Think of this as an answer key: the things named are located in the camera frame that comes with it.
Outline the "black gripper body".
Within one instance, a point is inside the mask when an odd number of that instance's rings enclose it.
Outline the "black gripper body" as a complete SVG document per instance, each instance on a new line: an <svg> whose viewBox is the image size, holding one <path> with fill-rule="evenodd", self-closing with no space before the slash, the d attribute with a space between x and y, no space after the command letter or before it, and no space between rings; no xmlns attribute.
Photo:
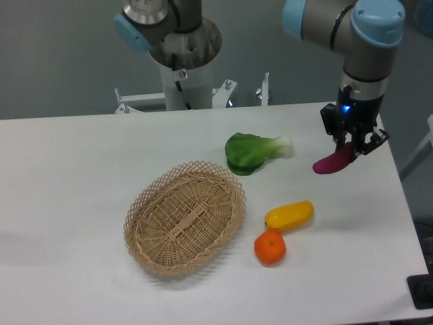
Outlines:
<svg viewBox="0 0 433 325"><path fill-rule="evenodd" d="M333 137L338 133L371 134L377 128L377 117L386 90L386 80L360 81L343 77L335 104L327 104L320 114L325 132Z"/></svg>

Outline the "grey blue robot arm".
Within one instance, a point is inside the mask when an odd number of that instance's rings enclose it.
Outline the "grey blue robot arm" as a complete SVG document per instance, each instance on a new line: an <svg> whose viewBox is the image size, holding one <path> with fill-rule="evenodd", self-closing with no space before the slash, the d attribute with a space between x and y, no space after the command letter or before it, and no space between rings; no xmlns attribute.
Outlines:
<svg viewBox="0 0 433 325"><path fill-rule="evenodd" d="M405 9L398 1L286 1L283 29L344 56L335 104L321 111L325 131L349 161L381 146L387 132L376 118L396 49ZM114 26L135 51L160 66L168 110L210 108L211 62L222 38L202 15L200 1L124 1Z"/></svg>

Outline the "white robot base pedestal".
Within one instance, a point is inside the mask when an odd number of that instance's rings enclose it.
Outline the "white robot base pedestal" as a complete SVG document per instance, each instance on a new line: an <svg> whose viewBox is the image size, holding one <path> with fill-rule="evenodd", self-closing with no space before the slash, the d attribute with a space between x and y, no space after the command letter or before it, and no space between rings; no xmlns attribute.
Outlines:
<svg viewBox="0 0 433 325"><path fill-rule="evenodd" d="M221 50L222 36L217 26L207 18L189 33L171 33L150 50L158 65L163 91L173 88L212 86L213 64Z"/></svg>

